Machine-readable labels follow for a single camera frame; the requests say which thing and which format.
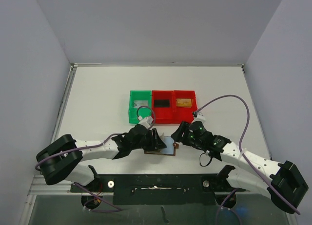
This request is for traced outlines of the brown leather card holder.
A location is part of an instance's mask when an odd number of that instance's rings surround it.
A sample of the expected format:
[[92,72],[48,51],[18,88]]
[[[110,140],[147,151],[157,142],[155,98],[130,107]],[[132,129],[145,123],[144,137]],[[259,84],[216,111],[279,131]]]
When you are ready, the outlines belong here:
[[166,148],[154,151],[145,151],[145,154],[175,156],[176,150],[179,148],[179,144],[176,143],[171,137],[163,136],[161,140],[165,143]]

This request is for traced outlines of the gold card with grey stripe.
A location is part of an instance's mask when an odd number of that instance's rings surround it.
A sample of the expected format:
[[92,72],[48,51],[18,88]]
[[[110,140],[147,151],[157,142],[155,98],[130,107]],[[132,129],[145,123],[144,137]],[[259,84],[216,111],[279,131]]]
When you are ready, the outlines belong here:
[[177,98],[176,106],[180,108],[191,108],[193,105],[193,100],[191,98]]

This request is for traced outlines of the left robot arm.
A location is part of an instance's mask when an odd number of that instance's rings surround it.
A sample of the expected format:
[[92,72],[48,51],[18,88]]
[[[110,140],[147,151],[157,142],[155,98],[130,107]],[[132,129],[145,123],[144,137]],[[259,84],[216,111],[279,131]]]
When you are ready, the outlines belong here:
[[44,176],[47,185],[63,180],[82,185],[88,191],[99,186],[95,168],[83,165],[83,161],[96,159],[116,160],[132,151],[156,151],[166,148],[155,128],[137,124],[128,132],[113,133],[103,141],[75,140],[65,134],[36,155],[35,169]]

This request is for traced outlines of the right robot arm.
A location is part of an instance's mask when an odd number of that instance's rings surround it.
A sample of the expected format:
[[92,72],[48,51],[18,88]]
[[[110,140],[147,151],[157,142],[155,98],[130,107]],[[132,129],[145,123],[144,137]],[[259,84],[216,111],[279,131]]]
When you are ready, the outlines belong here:
[[218,176],[220,189],[233,187],[257,192],[270,198],[282,211],[299,213],[298,206],[309,187],[294,163],[276,162],[243,150],[230,139],[207,131],[201,121],[183,121],[171,137],[234,167]]

